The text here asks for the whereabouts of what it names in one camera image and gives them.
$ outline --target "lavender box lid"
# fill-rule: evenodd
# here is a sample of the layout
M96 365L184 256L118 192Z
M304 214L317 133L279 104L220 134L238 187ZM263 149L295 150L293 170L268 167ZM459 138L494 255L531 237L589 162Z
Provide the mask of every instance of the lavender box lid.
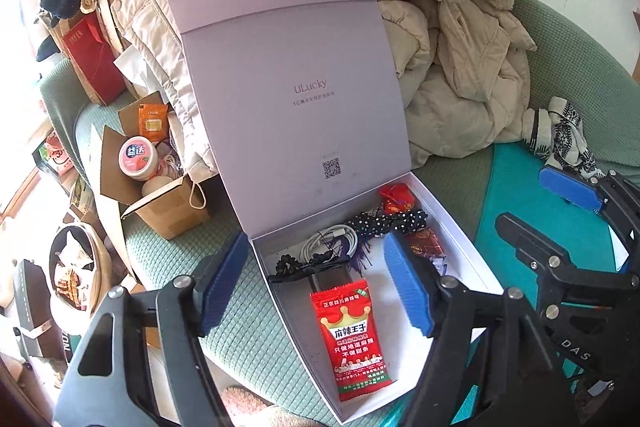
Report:
M411 161L376 0L168 0L207 137L250 238Z

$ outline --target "bolt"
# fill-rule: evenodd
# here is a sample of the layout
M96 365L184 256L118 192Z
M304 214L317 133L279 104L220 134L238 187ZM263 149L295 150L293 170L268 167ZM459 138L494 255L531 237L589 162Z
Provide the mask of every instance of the bolt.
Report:
M545 310L546 318L548 318L551 321L553 319L558 318L559 314L560 314L560 308L558 308L558 306L556 306L555 304L551 304Z
M190 275L178 275L178 277L174 279L174 286L176 288L187 288L192 280Z
M440 284L442 285L443 288L451 289L458 286L459 281L455 277L452 277L450 275L444 275L443 277L440 278Z
M508 288L507 295L511 299L516 299L516 300L522 299L524 297L524 293L522 293L522 290L520 288L516 288L516 287Z
M124 293L124 288L122 286L114 286L109 290L109 293L107 295L110 296L112 299L117 299L118 297L122 297L123 293Z

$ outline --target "sofa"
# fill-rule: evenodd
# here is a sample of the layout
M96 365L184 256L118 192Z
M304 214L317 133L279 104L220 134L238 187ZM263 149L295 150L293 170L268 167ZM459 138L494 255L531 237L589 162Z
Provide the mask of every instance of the sofa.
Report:
M535 40L529 54L530 107L546 107L552 96L571 100L598 166L615 169L640 183L640 86L578 26L537 0L516 0L514 15ZM53 126L84 175L90 129L120 130L117 110L133 101L128 92L108 107L91 104L68 60L41 81ZM415 174L433 192L473 241L492 172L494 147L462 159L432 156ZM216 254L239 223L220 177L205 183L210 219L171 241L138 216L123 221L127 250L147 289L162 287L198 261ZM257 263L250 255L225 316L202 339L204 353L247 388L293 413L337 425L300 363L271 302ZM400 404L392 403L351 423L353 427L392 425Z

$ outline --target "green and red snack bag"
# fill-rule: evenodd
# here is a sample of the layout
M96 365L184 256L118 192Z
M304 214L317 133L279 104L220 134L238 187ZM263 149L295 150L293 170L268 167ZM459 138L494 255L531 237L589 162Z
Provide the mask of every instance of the green and red snack bag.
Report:
M362 279L311 294L340 401L391 384L378 342L369 285Z

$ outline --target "golden crown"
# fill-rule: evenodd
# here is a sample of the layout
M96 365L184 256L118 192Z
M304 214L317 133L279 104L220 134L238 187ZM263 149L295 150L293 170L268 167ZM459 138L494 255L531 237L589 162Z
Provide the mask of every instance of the golden crown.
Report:
M338 322L329 322L329 319L326 317L322 317L320 319L320 322L324 324L328 330L333 330L335 328L344 328L346 326L351 326L365 320L369 316L371 308L369 306L364 306L364 315L361 315L360 317L351 317L351 315L348 314L347 306L341 306L340 311L342 312L342 318Z

